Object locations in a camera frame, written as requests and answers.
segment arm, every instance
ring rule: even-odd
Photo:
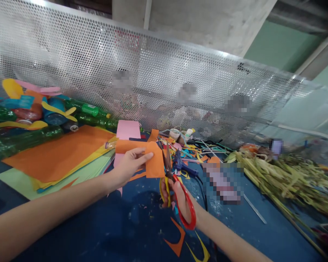
[[[0,215],[0,261],[15,258],[69,217],[125,185],[136,170],[153,156],[150,153],[140,157],[143,152],[144,148],[128,151],[119,166],[111,172]]]
[[[173,189],[176,193],[177,204],[180,207],[182,215],[187,222],[190,222],[190,209],[186,203],[185,195],[180,186],[180,183],[176,182],[173,184],[171,180],[168,182],[171,189]],[[168,193],[165,189],[165,182],[161,184],[161,187],[164,196],[163,206],[165,207],[168,204]],[[206,210],[204,210],[189,192],[188,194],[191,197],[194,209],[196,211],[197,228],[205,235],[207,235],[212,241],[214,241],[216,245],[225,252],[225,254],[232,262],[271,262],[267,256],[262,254],[252,245],[235,234],[227,226],[209,214]]]

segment stack of colored paper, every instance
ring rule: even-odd
[[[0,179],[28,199],[55,192],[99,175],[114,155],[105,142],[113,140],[111,132],[82,126],[76,133],[4,159],[14,168],[1,173]]]

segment silver metal sheet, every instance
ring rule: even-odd
[[[112,88],[113,71],[131,71],[133,88]],[[239,144],[274,119],[303,78],[159,33],[40,0],[0,0],[0,83],[15,78],[60,86],[72,97],[140,121],[145,129],[195,128],[197,138]],[[191,103],[178,96],[196,90]],[[248,109],[226,112],[229,97]],[[0,86],[0,96],[5,93]]]

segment hand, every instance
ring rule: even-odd
[[[183,217],[185,218],[185,220],[187,221],[188,224],[190,224],[191,222],[191,212],[190,212],[190,208],[188,206],[188,203],[186,201],[186,197],[185,197],[185,194],[181,188],[181,184],[179,181],[174,182],[169,179],[168,180],[168,184],[169,184],[169,189],[170,191],[174,191],[175,194],[172,194],[171,195],[171,201],[176,201],[177,202],[177,205],[180,207],[180,211],[181,211],[181,214],[183,215]],[[163,204],[163,207],[167,207],[168,206],[168,192],[167,192],[167,189],[166,189],[166,185],[165,185],[165,180],[162,179],[161,180],[161,190],[163,192],[163,201],[164,201],[164,204]],[[197,217],[197,222],[196,222],[196,225],[198,227],[199,225],[199,216],[201,214],[203,210],[203,208],[198,204],[198,202],[196,201],[196,199],[194,199],[194,197],[191,195],[191,193],[187,190],[187,188],[185,187],[188,195],[190,196],[190,199],[192,201],[192,204],[194,206],[194,210],[196,212],[196,217]]]
[[[119,187],[126,185],[132,175],[139,169],[145,168],[145,163],[153,157],[153,153],[143,154],[145,147],[138,147],[127,151],[116,168],[112,170],[117,179]]]

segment scissors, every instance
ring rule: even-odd
[[[169,200],[169,203],[170,202],[170,192],[169,192],[169,184],[168,184],[168,179],[171,179],[174,183],[176,181],[178,181],[181,185],[181,188],[185,194],[185,197],[186,197],[186,201],[188,203],[188,207],[190,209],[190,212],[191,212],[191,223],[189,224],[186,219],[183,217],[183,215],[181,214],[181,211],[180,211],[180,207],[179,207],[179,203],[177,204],[177,208],[179,210],[179,217],[183,223],[183,225],[185,226],[185,228],[189,229],[189,230],[193,230],[196,226],[196,221],[197,221],[197,218],[196,218],[196,211],[194,210],[194,206],[193,206],[193,203],[190,199],[190,196],[188,195],[185,187],[183,186],[183,184],[180,182],[180,180],[178,179],[177,175],[174,174],[172,172],[172,167],[171,167],[171,159],[170,159],[170,153],[169,153],[169,145],[167,145],[167,155],[165,156],[164,154],[164,150],[163,150],[163,147],[161,145],[161,143],[159,142],[159,147],[163,153],[163,160],[164,160],[164,167],[165,167],[165,176],[166,176],[166,179],[165,179],[165,185],[166,185],[166,188],[167,188],[167,192],[168,192],[168,200]]]

